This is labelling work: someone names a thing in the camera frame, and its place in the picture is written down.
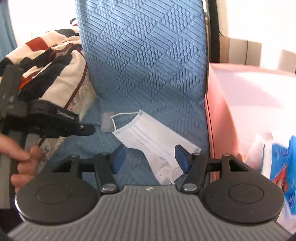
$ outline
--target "black clamp arm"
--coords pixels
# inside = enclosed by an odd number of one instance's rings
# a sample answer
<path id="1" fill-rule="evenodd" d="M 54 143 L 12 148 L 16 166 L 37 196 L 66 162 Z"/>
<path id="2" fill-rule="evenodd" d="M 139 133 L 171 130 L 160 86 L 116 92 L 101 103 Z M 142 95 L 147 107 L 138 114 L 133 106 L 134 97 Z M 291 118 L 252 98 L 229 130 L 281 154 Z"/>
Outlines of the black clamp arm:
<path id="1" fill-rule="evenodd" d="M 15 201 L 22 217 L 36 223 L 58 225 L 73 222 L 90 212 L 102 195 L 119 191 L 116 174 L 126 157 L 120 145 L 114 152 L 102 152 L 90 159 L 72 155 L 47 166 L 23 186 Z M 83 172 L 94 172 L 98 189 L 82 180 Z"/>
<path id="2" fill-rule="evenodd" d="M 277 220 L 284 205 L 283 191 L 233 155 L 212 159 L 177 145 L 175 157 L 187 174 L 181 191 L 198 195 L 216 216 L 244 225 Z M 205 185 L 208 172 L 220 172 L 220 178 Z"/>
<path id="3" fill-rule="evenodd" d="M 28 134 L 36 134 L 41 138 L 94 134 L 94 126 L 79 123 L 77 114 L 49 101 L 20 101 L 18 88 L 22 75 L 23 70 L 16 65 L 8 65 L 3 74 L 0 83 L 2 134 L 13 138 L 22 148 L 25 148 Z M 0 155 L 0 209 L 10 209 L 14 206 L 15 193 L 10 177 L 17 173 L 17 164 L 16 160 Z"/>

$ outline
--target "hand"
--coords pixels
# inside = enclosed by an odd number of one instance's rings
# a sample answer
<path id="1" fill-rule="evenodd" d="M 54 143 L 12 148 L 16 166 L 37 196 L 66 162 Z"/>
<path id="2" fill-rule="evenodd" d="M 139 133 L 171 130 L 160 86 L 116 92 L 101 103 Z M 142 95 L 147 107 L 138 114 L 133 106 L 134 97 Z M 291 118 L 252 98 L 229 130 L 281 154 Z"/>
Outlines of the hand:
<path id="1" fill-rule="evenodd" d="M 27 184 L 35 176 L 41 150 L 38 146 L 33 146 L 27 152 L 13 139 L 0 134 L 0 153 L 20 161 L 17 165 L 18 174 L 13 174 L 10 179 L 17 193 L 21 186 Z"/>

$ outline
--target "metal rivet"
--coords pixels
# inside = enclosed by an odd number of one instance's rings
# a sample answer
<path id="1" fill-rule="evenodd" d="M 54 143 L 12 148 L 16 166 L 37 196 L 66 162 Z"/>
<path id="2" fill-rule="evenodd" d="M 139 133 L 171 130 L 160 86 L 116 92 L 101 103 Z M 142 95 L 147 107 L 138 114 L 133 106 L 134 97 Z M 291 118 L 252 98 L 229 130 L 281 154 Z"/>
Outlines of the metal rivet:
<path id="1" fill-rule="evenodd" d="M 10 102 L 10 103 L 13 102 L 13 96 L 9 97 L 8 102 Z"/>
<path id="2" fill-rule="evenodd" d="M 146 190 L 147 191 L 152 191 L 152 190 L 154 190 L 154 188 L 153 187 L 147 187 Z"/>
<path id="3" fill-rule="evenodd" d="M 193 192 L 197 190 L 197 186 L 193 183 L 186 183 L 182 186 L 183 190 L 186 192 Z"/>
<path id="4" fill-rule="evenodd" d="M 102 189 L 106 192 L 112 192 L 112 191 L 115 191 L 117 188 L 117 186 L 113 183 L 107 183 L 107 184 L 104 184 L 102 186 Z"/>

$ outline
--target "face mask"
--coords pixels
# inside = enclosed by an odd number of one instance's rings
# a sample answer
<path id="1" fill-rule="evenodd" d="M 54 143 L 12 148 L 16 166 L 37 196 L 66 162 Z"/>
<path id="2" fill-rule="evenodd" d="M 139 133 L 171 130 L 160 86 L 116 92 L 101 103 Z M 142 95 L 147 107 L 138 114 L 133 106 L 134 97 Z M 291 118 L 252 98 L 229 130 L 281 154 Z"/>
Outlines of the face mask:
<path id="1" fill-rule="evenodd" d="M 137 114 L 127 125 L 116 129 L 113 118 L 118 115 Z M 112 132 L 126 147 L 141 150 L 151 170 L 161 185 L 173 183 L 183 172 L 175 159 L 175 146 L 182 145 L 188 152 L 201 149 L 169 129 L 142 110 L 120 113 L 111 117 L 115 131 Z"/>

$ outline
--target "bag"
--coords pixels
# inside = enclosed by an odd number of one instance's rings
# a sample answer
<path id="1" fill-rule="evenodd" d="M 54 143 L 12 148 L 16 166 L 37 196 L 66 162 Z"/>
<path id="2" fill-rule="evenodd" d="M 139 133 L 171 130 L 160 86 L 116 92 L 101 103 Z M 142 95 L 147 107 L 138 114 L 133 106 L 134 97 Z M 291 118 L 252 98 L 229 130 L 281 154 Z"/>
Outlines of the bag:
<path id="1" fill-rule="evenodd" d="M 19 86 L 22 101 L 47 100 L 78 114 L 81 120 L 96 98 L 78 27 L 47 32 L 9 53 L 0 62 L 0 81 L 8 64 L 24 69 Z M 39 141 L 40 169 L 64 139 Z"/>

